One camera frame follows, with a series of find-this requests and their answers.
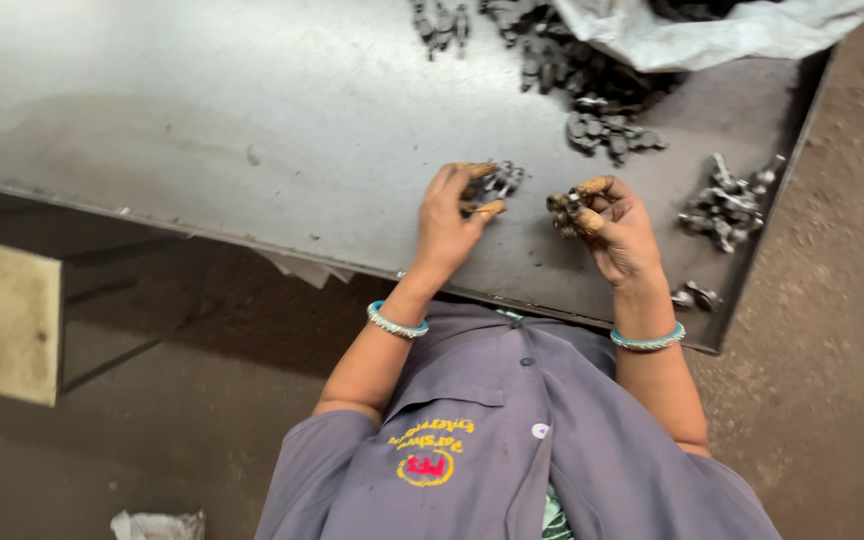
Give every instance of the sticker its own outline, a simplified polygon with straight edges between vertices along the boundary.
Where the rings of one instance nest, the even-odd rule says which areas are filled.
[[[536,439],[545,439],[546,434],[549,433],[549,426],[544,423],[536,423],[532,426],[532,435],[535,436]]]

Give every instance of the blue bangle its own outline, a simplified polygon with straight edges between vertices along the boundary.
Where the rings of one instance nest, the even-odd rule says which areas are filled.
[[[686,337],[686,327],[683,326],[682,323],[676,321],[675,331],[666,335],[666,337],[660,337],[658,339],[626,339],[619,335],[615,328],[612,329],[609,336],[615,345],[618,345],[623,349],[630,349],[633,351],[657,351],[660,349],[666,349],[667,347],[671,347],[682,341],[682,338]]]
[[[368,313],[368,320],[378,325],[382,330],[394,334],[400,338],[421,338],[426,335],[429,331],[429,325],[426,321],[422,321],[422,325],[419,327],[409,327],[403,325],[397,325],[396,323],[386,319],[382,316],[381,313],[378,312],[378,309],[385,304],[385,300],[373,301],[368,305],[366,312]]]

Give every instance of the shiny metal part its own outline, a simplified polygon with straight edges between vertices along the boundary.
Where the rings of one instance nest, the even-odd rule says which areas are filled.
[[[695,308],[695,298],[685,290],[676,290],[672,292],[672,304],[686,310]]]

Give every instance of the woman's right hand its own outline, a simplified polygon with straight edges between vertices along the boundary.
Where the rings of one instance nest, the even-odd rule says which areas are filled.
[[[645,204],[622,180],[605,178],[605,196],[596,195],[591,209],[580,210],[594,211],[605,221],[598,235],[587,241],[588,249],[599,271],[616,289],[653,282],[663,275],[663,269]]]

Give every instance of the pile of metal parts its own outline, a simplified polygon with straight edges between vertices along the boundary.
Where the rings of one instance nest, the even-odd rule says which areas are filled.
[[[436,50],[445,52],[453,38],[459,45],[459,57],[462,58],[466,54],[466,42],[469,41],[469,10],[466,5],[459,4],[452,11],[442,0],[436,0],[435,14],[431,15],[431,19],[435,20],[433,25],[429,20],[430,15],[426,14],[426,0],[411,1],[414,10],[412,25],[428,48],[429,62],[435,60]]]
[[[459,210],[464,214],[477,212],[491,202],[502,201],[514,193],[528,176],[525,169],[511,161],[457,163],[457,166],[468,169],[472,176],[459,201]]]
[[[630,124],[685,75],[639,73],[596,51],[575,37],[549,0],[485,0],[479,12],[495,19],[507,47],[522,42],[522,92],[559,88],[575,98],[566,135],[576,149],[591,155],[601,146],[622,166],[632,150],[666,148],[654,132]]]
[[[722,305],[722,299],[714,290],[701,289],[695,281],[686,281],[672,291],[672,304],[686,310],[698,307],[703,312],[713,313]]]
[[[628,116],[602,113],[608,106],[609,101],[602,98],[575,100],[576,110],[569,113],[565,122],[569,142],[587,154],[593,154],[600,146],[606,148],[616,167],[625,165],[631,151],[668,148],[654,131],[630,126]]]
[[[570,188],[567,193],[553,193],[545,198],[545,209],[552,214],[552,225],[560,237],[586,239],[602,229],[602,216],[590,210],[589,205],[605,190],[608,178],[590,178]]]
[[[707,235],[723,252],[734,253],[736,246],[762,228],[763,196],[786,164],[786,158],[776,155],[767,167],[749,179],[733,176],[721,153],[713,153],[712,159],[714,185],[686,202],[678,220],[691,231]]]

